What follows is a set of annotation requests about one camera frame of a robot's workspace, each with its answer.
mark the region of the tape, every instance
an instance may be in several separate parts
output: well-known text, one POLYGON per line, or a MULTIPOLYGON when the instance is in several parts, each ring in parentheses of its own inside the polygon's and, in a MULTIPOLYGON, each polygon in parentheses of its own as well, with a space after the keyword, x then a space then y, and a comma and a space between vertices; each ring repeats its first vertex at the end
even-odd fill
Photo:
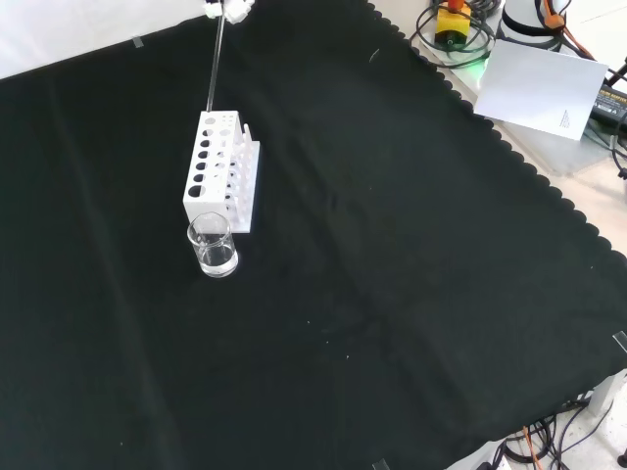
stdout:
POLYGON ((385 458, 382 458, 378 462, 373 463, 372 468, 374 470, 390 470, 390 467, 388 467, 388 464, 385 463, 385 458))
POLYGON ((613 336, 616 343, 627 353, 627 335, 624 331, 620 331, 613 336))

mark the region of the hole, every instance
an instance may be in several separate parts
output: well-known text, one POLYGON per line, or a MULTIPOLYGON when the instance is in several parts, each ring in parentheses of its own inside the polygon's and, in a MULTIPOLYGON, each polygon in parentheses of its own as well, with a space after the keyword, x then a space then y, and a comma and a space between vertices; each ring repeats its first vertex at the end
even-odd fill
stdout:
POLYGON ((205 186, 192 186, 189 188, 189 191, 187 191, 187 194, 189 194, 192 198, 198 198, 199 196, 205 194, 205 186))

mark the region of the electronic device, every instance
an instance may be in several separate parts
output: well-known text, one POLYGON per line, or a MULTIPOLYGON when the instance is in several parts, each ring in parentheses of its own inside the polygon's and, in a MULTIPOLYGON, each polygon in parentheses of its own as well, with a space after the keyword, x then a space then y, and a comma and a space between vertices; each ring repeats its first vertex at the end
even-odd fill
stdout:
MULTIPOLYGON (((602 86, 590 117, 613 129, 625 113, 627 113, 627 93, 614 90, 607 85, 602 86)), ((627 125, 623 124, 621 130, 627 131, 627 125)))

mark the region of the clear liquid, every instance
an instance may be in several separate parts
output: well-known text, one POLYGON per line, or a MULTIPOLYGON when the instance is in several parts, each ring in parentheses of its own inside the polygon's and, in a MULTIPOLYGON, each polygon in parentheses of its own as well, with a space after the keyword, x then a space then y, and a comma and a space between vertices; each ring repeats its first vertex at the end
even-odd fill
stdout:
POLYGON ((220 247, 220 249, 221 253, 218 257, 216 257, 216 253, 213 252, 211 249, 206 250, 201 255, 200 267, 203 269, 203 272, 208 276, 228 276, 237 267, 237 262, 239 261, 237 252, 226 246, 222 246, 220 247), (220 260, 226 259, 226 262, 216 265, 216 258, 220 260))

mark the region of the cable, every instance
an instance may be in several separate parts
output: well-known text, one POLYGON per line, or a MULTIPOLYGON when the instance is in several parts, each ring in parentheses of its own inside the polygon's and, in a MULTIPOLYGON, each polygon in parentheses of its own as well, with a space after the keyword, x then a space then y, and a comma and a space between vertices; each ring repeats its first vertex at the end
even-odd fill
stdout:
POLYGON ((491 52, 490 43, 496 42, 497 38, 494 31, 486 23, 486 21, 490 15, 492 15, 499 9, 499 7, 501 6, 501 0, 467 1, 465 4, 468 6, 468 8, 470 8, 470 15, 460 10, 454 10, 449 8, 448 6, 442 5, 441 3, 443 1, 444 0, 431 0, 431 5, 423 10, 422 13, 418 16, 418 19, 415 22, 415 32, 410 37, 410 43, 416 37, 419 37, 423 44, 437 51, 446 52, 447 54, 451 52, 458 52, 461 54, 480 55, 478 57, 475 57, 474 59, 463 61, 457 64, 438 64, 424 58, 422 59, 440 69, 459 69, 487 59, 490 56, 491 52), (438 12, 440 10, 446 10, 450 13, 455 13, 456 15, 461 15, 467 18, 470 21, 470 26, 472 26, 476 30, 476 33, 465 44, 457 47, 449 45, 443 46, 441 44, 436 44, 429 41, 426 37, 424 37, 422 31, 431 20, 438 16, 438 12), (431 13, 431 15, 424 22, 421 23, 424 16, 427 15, 429 12, 431 13), (481 40, 483 40, 483 42, 479 46, 470 48, 469 46, 473 44, 479 38, 479 36, 481 36, 481 40))
POLYGON ((616 124, 616 128, 614 129, 614 135, 612 135, 611 138, 609 139, 609 144, 610 144, 609 147, 611 150, 611 156, 614 159, 614 163, 616 164, 616 166, 618 166, 618 177, 625 179, 625 180, 627 180, 627 168, 621 166, 620 163, 618 162, 618 158, 616 158, 616 155, 620 155, 621 157, 623 157, 621 152, 616 150, 616 143, 619 140, 618 136, 620 134, 620 128, 625 123, 626 118, 627 118, 627 113, 623 113, 623 116, 618 120, 618 123, 616 124))
MULTIPOLYGON (((555 441, 556 426, 554 426, 553 431, 551 431, 551 424, 555 423, 557 415, 561 413, 565 413, 567 411, 572 411, 573 409, 579 409, 579 408, 583 409, 586 406, 588 406, 588 403, 590 403, 590 399, 585 399, 585 398, 568 401, 563 406, 561 406, 555 412, 553 416, 541 418, 540 420, 536 421, 535 423, 531 425, 535 429, 529 433, 529 437, 531 438, 531 436, 533 436, 534 434, 538 434, 538 436, 540 436, 540 439, 544 444, 542 448, 540 448, 540 450, 536 454, 538 460, 541 460, 542 458, 547 456, 550 452, 552 452, 552 447, 555 447, 554 441, 555 441)), ((525 439, 524 436, 505 439, 504 454, 507 458, 513 460, 514 462, 530 465, 534 463, 533 457, 516 453, 507 446, 507 443, 521 441, 523 439, 525 439)))
POLYGON ((527 445, 529 446, 529 451, 531 452, 531 458, 533 459, 533 468, 534 470, 544 470, 542 468, 542 464, 540 463, 540 460, 538 460, 538 457, 536 456, 536 452, 533 451, 533 445, 531 444, 531 438, 529 437, 529 433, 527 432, 527 427, 523 426, 522 427, 522 434, 525 435, 525 439, 527 441, 527 445))
MULTIPOLYGON (((604 148, 605 148, 605 149, 607 149, 607 150, 611 150, 611 146, 610 146, 610 144, 609 144, 609 141, 605 140, 605 138, 604 138, 604 137, 603 137, 603 136, 602 136, 602 135, 601 135, 601 134, 600 134, 600 133, 599 133, 596 129, 594 129, 594 128, 590 125, 590 123, 589 123, 589 122, 588 122, 588 124, 587 124, 587 126, 586 126, 586 127, 587 127, 588 129, 592 130, 592 131, 593 131, 593 133, 597 136, 597 138, 598 138, 599 140, 601 140, 601 142, 603 142, 603 143, 605 144, 605 146, 604 146, 604 148)), ((593 139, 592 137, 590 137, 590 136, 589 136, 588 134, 586 134, 586 133, 584 133, 584 135, 585 135, 586 137, 588 137, 590 140, 592 140, 595 144, 597 144, 597 145, 599 145, 599 146, 601 146, 601 147, 602 147, 602 145, 601 145, 601 143, 600 143, 600 142, 597 142, 595 139, 593 139)), ((622 143, 620 140, 618 141, 618 144, 619 144, 621 147, 625 148, 625 146, 623 145, 623 143, 622 143)), ((619 150, 616 150, 616 154, 617 154, 617 155, 620 155, 623 159, 627 160, 627 154, 623 154, 623 153, 622 153, 621 151, 619 151, 619 150)))
POLYGON ((572 444, 570 446, 568 446, 566 449, 562 450, 562 446, 563 446, 563 442, 564 442, 564 437, 566 436, 566 431, 568 431, 568 427, 572 424, 572 422, 575 420, 575 418, 585 409, 585 408, 581 408, 580 410, 578 410, 575 414, 572 415, 572 417, 570 418, 570 420, 568 421, 568 423, 566 424, 566 426, 564 426, 564 429, 561 431, 561 438, 559 439, 559 448, 557 451, 557 455, 555 456, 555 458, 552 460, 551 465, 549 466, 549 470, 551 470, 554 466, 554 464, 557 462, 557 470, 560 470, 561 468, 564 468, 565 470, 567 470, 566 465, 561 462, 561 457, 568 452, 569 450, 571 450, 573 447, 575 446, 579 446, 581 443, 583 443, 584 441, 586 441, 588 438, 590 438, 593 434, 595 434, 597 432, 597 430, 601 427, 601 424, 603 423, 603 421, 606 419, 606 417, 609 415, 609 412, 611 411, 612 407, 614 406, 614 402, 611 403, 611 405, 609 406, 609 408, 607 409, 607 411, 605 412, 605 414, 601 417, 601 419, 599 420, 599 422, 597 423, 597 425, 595 426, 595 428, 588 433, 586 436, 584 436, 582 439, 580 439, 579 441, 577 441, 575 444, 572 444))

